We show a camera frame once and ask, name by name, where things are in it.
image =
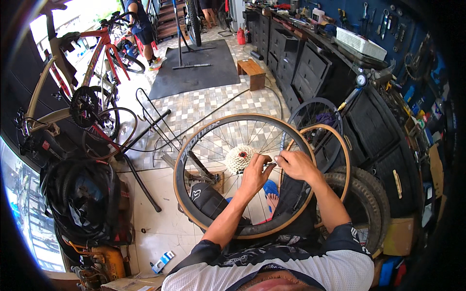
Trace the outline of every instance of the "window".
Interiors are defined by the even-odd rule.
[[[0,138],[3,184],[17,229],[43,270],[65,272],[53,219],[44,214],[39,174],[27,166]]]

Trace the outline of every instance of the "red bottle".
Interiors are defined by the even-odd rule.
[[[246,38],[244,37],[244,30],[242,28],[238,29],[236,36],[238,38],[238,44],[246,44]]]

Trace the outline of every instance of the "white plastic basket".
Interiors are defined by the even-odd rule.
[[[336,39],[354,48],[358,52],[380,61],[383,61],[387,55],[387,51],[378,44],[370,40],[365,40],[362,37],[357,36],[357,34],[346,29],[337,27]]]

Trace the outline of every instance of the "pressure gauge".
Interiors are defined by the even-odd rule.
[[[367,83],[367,78],[365,75],[361,74],[356,77],[356,83],[359,87],[364,87]]]

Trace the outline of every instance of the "chainring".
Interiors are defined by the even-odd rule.
[[[79,87],[69,106],[71,118],[82,129],[88,129],[97,121],[99,114],[99,99],[94,91],[88,86]]]

